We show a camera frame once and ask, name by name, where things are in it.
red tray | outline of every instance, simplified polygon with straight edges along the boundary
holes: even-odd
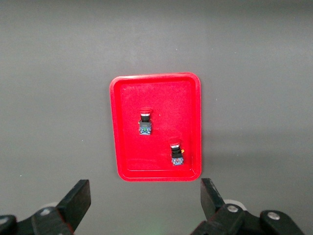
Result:
[[[190,72],[115,78],[110,85],[117,170],[126,181],[192,181],[201,174],[201,88]],[[139,134],[151,109],[151,135]],[[182,165],[171,162],[180,141]]]

gray table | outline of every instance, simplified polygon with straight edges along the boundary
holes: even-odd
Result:
[[[0,214],[24,219],[90,179],[83,234],[188,235],[200,180],[119,178],[110,81],[191,71],[202,177],[312,234],[313,3],[1,1]]]

metal screw head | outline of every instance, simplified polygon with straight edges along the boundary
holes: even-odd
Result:
[[[236,213],[239,209],[233,205],[227,207],[230,212]]]
[[[8,217],[2,218],[2,219],[0,219],[0,225],[5,224],[8,221],[9,221]]]
[[[40,215],[41,215],[41,216],[45,216],[45,215],[47,215],[47,214],[49,214],[49,213],[50,213],[50,210],[49,210],[49,209],[43,209],[43,211],[40,212]]]
[[[268,217],[273,219],[273,220],[279,220],[280,219],[280,216],[278,214],[276,214],[275,212],[269,212]]]

gray background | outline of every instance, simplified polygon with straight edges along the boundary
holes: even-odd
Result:
[[[302,1],[1,1],[0,214],[24,219],[88,178],[77,235],[191,233],[205,219],[200,180],[120,179],[109,99],[116,76],[180,71],[201,79],[201,177],[313,234],[313,3]]]

screw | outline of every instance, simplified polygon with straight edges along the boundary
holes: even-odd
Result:
[[[233,205],[227,207],[230,212],[236,213],[239,209]]]
[[[268,217],[273,219],[273,220],[279,220],[280,219],[280,216],[278,214],[276,214],[275,212],[269,212]]]
[[[2,219],[0,219],[0,225],[5,224],[8,221],[9,221],[8,217],[2,218]]]
[[[49,209],[43,209],[43,211],[40,212],[40,215],[41,215],[41,216],[45,216],[45,215],[47,215],[47,214],[49,214],[49,213],[50,213],[50,210],[49,210]]]

